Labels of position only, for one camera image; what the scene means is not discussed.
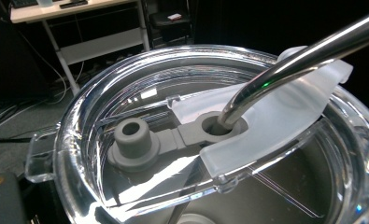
dark background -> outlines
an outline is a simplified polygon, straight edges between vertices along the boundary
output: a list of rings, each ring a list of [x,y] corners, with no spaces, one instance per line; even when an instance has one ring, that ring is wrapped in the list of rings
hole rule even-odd
[[[1,0],[7,6],[8,0]],[[334,1],[247,1],[247,0],[190,0],[192,6],[192,15],[194,18],[194,44],[219,44],[238,46],[247,49],[256,49],[271,54],[280,54],[284,49],[295,46],[311,45],[318,40],[332,34],[340,28],[369,14],[369,0],[334,0]],[[101,14],[103,11],[90,12],[91,14]],[[138,25],[136,10],[124,10],[116,16],[105,16],[93,20],[80,20],[79,26],[81,32],[85,35],[95,35],[108,32],[115,32],[117,27],[130,29]],[[60,20],[72,21],[73,18],[67,17]],[[51,63],[59,72],[63,69],[54,54],[52,45],[40,22],[12,24],[13,29],[9,28],[9,35],[0,35],[5,38],[6,43],[10,40],[20,41],[20,49],[13,49],[10,45],[0,45],[0,51],[7,54],[1,55],[0,64],[7,68],[10,64],[21,65],[23,61],[29,61],[28,57],[18,57],[18,52],[27,48],[32,55],[43,78],[47,83],[51,83],[58,77],[45,65],[31,50],[28,44],[22,39],[21,35],[29,39],[33,46],[41,55]],[[65,26],[54,26],[52,32],[58,42],[61,40],[76,39],[78,41],[78,29],[73,22]],[[354,66],[354,71],[349,81],[344,84],[344,88],[358,97],[369,107],[369,47],[355,52],[344,58],[344,61]],[[94,63],[85,63],[85,71],[94,66]],[[80,64],[70,65],[73,74],[80,69]],[[32,83],[37,78],[25,78],[23,69],[12,70],[5,80],[9,83]],[[24,71],[24,74],[36,74]],[[34,83],[25,85],[26,90],[31,90]]]
[[[369,0],[200,0],[196,44],[221,44],[279,55],[311,45],[369,14]],[[369,47],[343,59],[354,66],[343,85],[369,107]]]
[[[0,5],[0,101],[48,96],[47,83],[33,55]]]

electrical cord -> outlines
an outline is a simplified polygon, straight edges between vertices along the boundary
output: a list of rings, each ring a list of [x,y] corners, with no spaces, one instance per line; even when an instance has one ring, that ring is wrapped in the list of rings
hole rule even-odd
[[[0,138],[0,143],[29,143],[32,138]]]
[[[54,96],[56,97],[56,96],[58,96],[58,95],[60,95],[60,94],[64,94],[67,90],[61,91],[61,92],[59,92],[59,93],[55,94]],[[10,121],[11,119],[13,119],[13,118],[17,117],[19,114],[23,113],[24,111],[29,110],[29,109],[31,109],[31,108],[33,108],[33,107],[37,106],[37,105],[41,105],[42,103],[45,103],[45,102],[47,102],[47,100],[43,100],[43,101],[40,101],[40,102],[38,102],[38,103],[36,103],[36,104],[34,104],[34,105],[30,105],[30,106],[28,106],[28,107],[24,108],[23,110],[21,110],[21,111],[19,111],[19,112],[15,113],[15,114],[13,114],[13,115],[12,115],[12,116],[10,116],[9,118],[7,118],[7,119],[5,119],[3,122],[1,122],[1,123],[0,123],[0,127],[1,127],[2,125],[4,125],[5,123],[7,123],[8,121]]]
[[[54,126],[46,126],[46,127],[43,127],[43,128],[30,130],[30,131],[27,131],[27,132],[24,132],[24,133],[18,133],[18,134],[12,135],[12,136],[10,136],[10,137],[7,137],[6,139],[16,138],[16,137],[22,136],[22,135],[27,134],[27,133],[37,133],[37,132],[41,132],[41,131],[44,131],[44,130],[50,129],[50,128],[52,128],[52,127],[54,127]]]
[[[25,106],[28,106],[32,103],[32,101],[26,101],[12,105],[13,103],[8,104],[7,102],[3,102],[2,104],[0,104],[0,123],[16,114]]]
[[[77,19],[77,14],[74,14],[74,19],[76,21],[76,26],[77,26],[77,30],[78,30],[78,34],[79,34],[79,40],[81,41],[81,43],[83,42],[83,38],[82,38],[82,32],[81,30],[79,29],[79,24],[78,24],[78,19]],[[84,68],[84,64],[85,64],[85,61],[82,61],[82,66],[81,66],[81,69],[79,70],[79,73],[78,73],[78,76],[76,78],[76,82],[79,80],[79,78],[81,77],[81,74],[82,74],[82,69]]]
[[[30,48],[35,52],[35,54],[47,65],[49,66],[61,79],[61,81],[64,84],[64,94],[63,96],[57,100],[56,102],[52,102],[52,103],[48,103],[49,105],[56,105],[59,104],[63,98],[65,97],[65,94],[67,92],[67,85],[65,84],[64,78],[62,77],[62,75],[44,58],[42,57],[42,55],[38,52],[38,50],[35,49],[35,47],[30,43],[30,41],[26,38],[26,36],[24,36],[24,34],[22,34],[21,32],[19,32],[21,34],[21,37],[23,37],[23,39],[27,42],[27,44],[30,46]]]

